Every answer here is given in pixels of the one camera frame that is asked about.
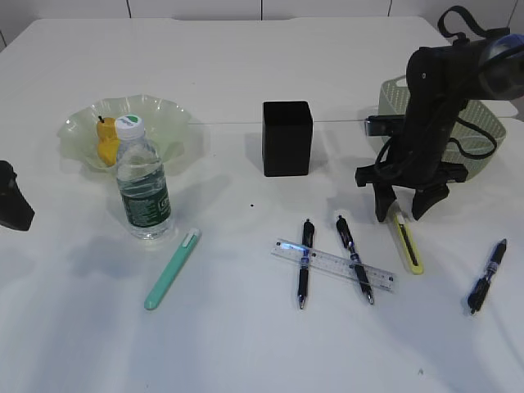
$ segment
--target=pen grip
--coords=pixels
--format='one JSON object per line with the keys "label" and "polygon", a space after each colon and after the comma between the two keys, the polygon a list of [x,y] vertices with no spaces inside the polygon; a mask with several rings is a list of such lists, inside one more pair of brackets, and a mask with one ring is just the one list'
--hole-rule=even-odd
{"label": "pen grip", "polygon": [[475,288],[468,297],[468,305],[472,309],[472,314],[481,309],[489,289],[490,283],[485,278],[477,281]]}
{"label": "pen grip", "polygon": [[298,276],[298,296],[307,297],[308,295],[308,277],[309,270],[307,268],[300,268]]}
{"label": "pen grip", "polygon": [[366,274],[366,271],[364,270],[363,265],[355,264],[354,269],[355,269],[355,273],[357,275],[357,278],[359,279],[360,287],[362,289],[369,288],[368,275]]}

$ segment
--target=green bowl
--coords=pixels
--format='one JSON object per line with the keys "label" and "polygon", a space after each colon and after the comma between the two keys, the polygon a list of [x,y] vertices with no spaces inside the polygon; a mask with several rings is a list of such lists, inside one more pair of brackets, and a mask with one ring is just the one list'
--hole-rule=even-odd
{"label": "green bowl", "polygon": [[174,102],[145,94],[106,98],[71,115],[58,131],[61,154],[80,160],[92,169],[112,172],[112,167],[98,157],[98,116],[116,119],[128,113],[143,118],[146,135],[153,141],[163,162],[183,154],[191,115]]}

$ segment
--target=green basket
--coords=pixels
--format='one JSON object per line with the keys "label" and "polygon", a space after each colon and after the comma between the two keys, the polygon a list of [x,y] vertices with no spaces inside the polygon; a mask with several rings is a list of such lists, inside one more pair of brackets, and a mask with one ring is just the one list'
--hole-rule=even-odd
{"label": "green basket", "polygon": [[[409,101],[409,89],[405,82],[404,85],[399,84],[400,81],[405,81],[405,76],[387,80],[382,84],[378,101],[379,115],[403,115],[406,112]],[[486,105],[478,100],[471,100],[466,109],[460,112],[459,116],[461,119],[477,125],[492,135],[495,141],[497,141],[497,150],[504,138],[506,138],[506,129],[499,119]],[[485,154],[493,148],[493,145],[486,137],[458,123],[455,124],[451,136],[456,138],[468,153]],[[455,144],[449,143],[442,160],[455,164],[464,164],[469,173],[467,177],[467,180],[469,180],[479,174],[488,165],[492,157],[493,155],[483,160],[472,160],[462,156]]]}

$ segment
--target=white wall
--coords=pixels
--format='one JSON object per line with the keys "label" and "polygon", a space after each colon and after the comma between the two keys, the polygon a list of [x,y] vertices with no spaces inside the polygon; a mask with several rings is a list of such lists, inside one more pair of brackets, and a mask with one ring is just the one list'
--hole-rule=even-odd
{"label": "white wall", "polygon": [[[486,28],[505,26],[517,0],[391,0],[391,16],[422,16],[436,26],[454,4],[464,5]],[[524,0],[512,27],[524,33]],[[133,17],[176,19],[288,19],[298,16],[387,16],[390,0],[129,0]],[[127,18],[125,0],[0,0],[0,29],[7,43],[39,18]],[[450,29],[464,30],[449,16]]]}
{"label": "white wall", "polygon": [[129,5],[133,18],[260,19],[260,0],[129,0]]}
{"label": "white wall", "polygon": [[0,0],[0,29],[7,43],[42,18],[127,18],[125,0]]}
{"label": "white wall", "polygon": [[[391,16],[422,16],[431,25],[436,22],[448,8],[460,5],[466,7],[483,29],[505,27],[508,25],[513,7],[517,0],[393,0]],[[450,32],[464,31],[468,36],[467,26],[460,16],[448,14],[446,27]]]}
{"label": "white wall", "polygon": [[524,0],[518,0],[509,28],[512,33],[524,34]]}
{"label": "white wall", "polygon": [[299,16],[387,16],[390,0],[263,0],[264,19]]}

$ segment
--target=black cube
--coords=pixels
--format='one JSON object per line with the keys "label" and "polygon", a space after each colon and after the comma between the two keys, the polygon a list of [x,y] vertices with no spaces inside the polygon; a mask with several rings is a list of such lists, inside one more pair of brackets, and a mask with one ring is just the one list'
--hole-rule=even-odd
{"label": "black cube", "polygon": [[264,175],[307,175],[313,139],[313,118],[308,103],[264,102],[263,112]]}

